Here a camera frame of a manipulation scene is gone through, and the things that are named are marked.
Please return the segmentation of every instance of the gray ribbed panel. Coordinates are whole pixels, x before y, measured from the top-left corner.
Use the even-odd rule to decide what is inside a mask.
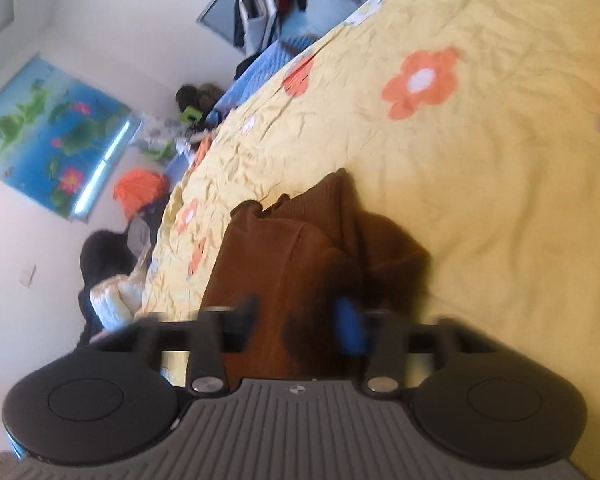
[[[304,393],[291,389],[297,384]],[[229,397],[197,400],[154,448],[107,466],[26,459],[4,480],[582,480],[568,462],[524,471],[469,465],[434,447],[394,402],[348,381],[244,380]]]

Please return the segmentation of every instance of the blue poster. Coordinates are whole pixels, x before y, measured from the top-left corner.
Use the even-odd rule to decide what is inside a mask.
[[[137,126],[126,105],[36,57],[0,92],[0,180],[85,218]]]

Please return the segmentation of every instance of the black circular disc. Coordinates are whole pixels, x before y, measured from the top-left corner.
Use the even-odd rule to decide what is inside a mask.
[[[440,446],[501,468],[567,458],[586,422],[584,400],[570,383],[512,352],[454,356],[423,381],[412,406]]]
[[[5,428],[33,456],[93,465],[160,439],[177,415],[174,388],[132,354],[76,351],[16,384]]]

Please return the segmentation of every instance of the bed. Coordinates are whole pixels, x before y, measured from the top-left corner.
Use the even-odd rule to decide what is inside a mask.
[[[600,479],[600,0],[372,0],[232,112],[176,186],[141,315],[194,317],[230,220],[346,168],[456,317],[584,394]],[[184,357],[167,363],[175,383]]]

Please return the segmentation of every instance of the brown sweater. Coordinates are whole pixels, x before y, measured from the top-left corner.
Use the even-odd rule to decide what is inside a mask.
[[[346,375],[335,339],[336,298],[409,314],[428,254],[387,218],[360,211],[345,170],[267,210],[254,201],[232,211],[202,309],[260,300],[248,348],[225,354],[233,386],[243,377]]]

